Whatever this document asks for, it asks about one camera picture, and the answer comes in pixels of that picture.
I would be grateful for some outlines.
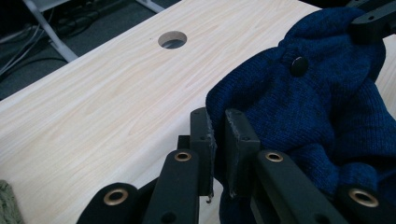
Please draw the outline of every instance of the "blue knitted fabric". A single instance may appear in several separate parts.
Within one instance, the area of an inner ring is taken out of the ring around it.
[[[322,9],[298,21],[279,43],[235,68],[206,97],[217,139],[215,177],[223,185],[222,223],[254,222],[248,200],[229,196],[222,149],[224,111],[245,113],[263,148],[286,152],[315,186],[334,195],[359,184],[396,205],[396,121],[373,82],[383,43],[356,45],[347,34],[356,8]],[[302,77],[290,73],[304,57]]]

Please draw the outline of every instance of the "wooden table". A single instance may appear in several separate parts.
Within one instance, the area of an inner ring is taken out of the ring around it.
[[[26,223],[75,223],[102,187],[156,177],[207,92],[317,10],[291,0],[185,0],[0,103],[0,178]],[[162,34],[184,33],[179,49]],[[396,38],[377,81],[396,116]],[[216,223],[216,201],[201,222]]]

